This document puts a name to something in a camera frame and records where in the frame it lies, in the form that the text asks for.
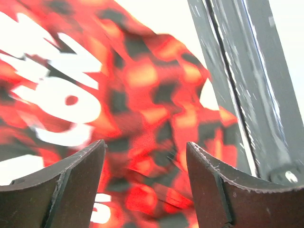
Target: cloth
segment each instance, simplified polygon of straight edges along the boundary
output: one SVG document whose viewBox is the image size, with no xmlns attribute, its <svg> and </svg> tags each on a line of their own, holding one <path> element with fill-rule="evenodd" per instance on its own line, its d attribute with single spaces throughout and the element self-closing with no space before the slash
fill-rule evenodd
<svg viewBox="0 0 304 228">
<path fill-rule="evenodd" d="M 237 119 L 200 104 L 184 44 L 113 0 L 0 0 L 0 31 L 0 151 L 49 166 L 104 139 L 90 228 L 198 227 L 186 143 L 236 166 Z"/>
</svg>

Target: red and black checkered cloth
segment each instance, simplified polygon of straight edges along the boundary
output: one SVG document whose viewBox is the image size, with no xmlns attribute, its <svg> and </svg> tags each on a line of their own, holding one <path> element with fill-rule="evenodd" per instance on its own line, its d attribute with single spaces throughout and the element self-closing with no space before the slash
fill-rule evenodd
<svg viewBox="0 0 304 228">
<path fill-rule="evenodd" d="M 143 26 L 114 0 L 0 0 L 0 12 L 14 20 L 23 13 L 50 34 L 67 34 L 103 64 L 100 72 L 87 73 L 98 81 L 98 90 L 74 82 L 102 107 L 89 123 L 93 133 L 87 143 L 105 139 L 108 145 L 98 192 L 112 196 L 104 203 L 111 217 L 90 228 L 198 228 L 186 142 L 196 142 L 232 166 L 237 162 L 237 119 L 223 108 L 212 111 L 200 104 L 209 72 L 198 59 L 171 35 Z M 27 56 L 49 66 L 47 59 Z M 60 72 L 53 76 L 65 79 Z M 21 112 L 34 115 L 51 132 L 71 127 L 36 104 L 11 98 L 17 85 L 36 84 L 3 60 L 0 78 L 0 150 L 41 155 L 46 166 L 74 153 L 40 140 L 20 117 Z"/>
</svg>

